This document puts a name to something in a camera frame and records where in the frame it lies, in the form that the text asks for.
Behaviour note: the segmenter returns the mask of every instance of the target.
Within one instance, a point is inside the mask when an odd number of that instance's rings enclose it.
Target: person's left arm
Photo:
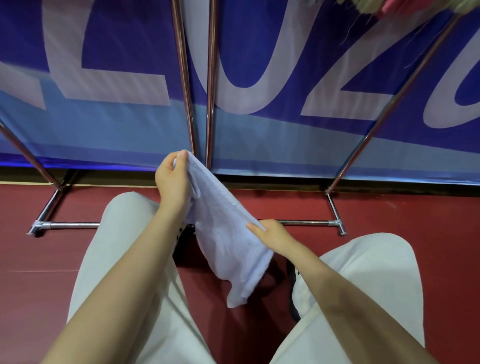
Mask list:
[[[187,158],[187,152],[182,151],[164,159],[155,175],[162,198],[160,208],[73,315],[43,364],[125,361],[172,254],[185,213],[189,189]]]

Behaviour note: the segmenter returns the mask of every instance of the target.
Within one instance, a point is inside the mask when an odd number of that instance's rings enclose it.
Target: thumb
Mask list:
[[[247,224],[247,229],[250,230],[251,232],[253,232],[255,234],[255,236],[257,238],[259,238],[261,241],[264,240],[266,231],[263,230],[262,228],[259,228],[255,224],[252,224],[251,222],[249,222]]]
[[[187,169],[188,152],[184,149],[177,155],[177,162],[175,164],[175,170],[185,171]]]

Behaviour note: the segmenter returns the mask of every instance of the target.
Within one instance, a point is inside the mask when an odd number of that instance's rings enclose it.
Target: light purple cloth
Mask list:
[[[195,225],[198,245],[215,275],[232,283],[227,307],[240,306],[264,275],[273,251],[245,227],[251,222],[263,229],[258,220],[191,153],[188,162],[192,199],[185,222]]]

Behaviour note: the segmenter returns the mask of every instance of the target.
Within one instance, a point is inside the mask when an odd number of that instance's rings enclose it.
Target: person's left hand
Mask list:
[[[173,161],[177,158],[175,169]],[[188,152],[170,153],[155,172],[155,183],[160,191],[160,206],[172,212],[183,213],[190,194],[190,182],[187,177]]]

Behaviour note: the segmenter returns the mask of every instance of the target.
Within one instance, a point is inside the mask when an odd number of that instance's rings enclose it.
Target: white pants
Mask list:
[[[134,192],[120,194],[107,205],[80,266],[68,320],[130,248],[157,209],[157,203]],[[374,299],[425,345],[420,273],[413,250],[405,240],[387,233],[362,236],[320,259]],[[294,301],[309,296],[300,276],[295,283],[294,295]],[[165,268],[128,362],[215,362],[190,315],[173,259]],[[293,362],[350,363],[315,303],[285,338],[271,361],[278,364]]]

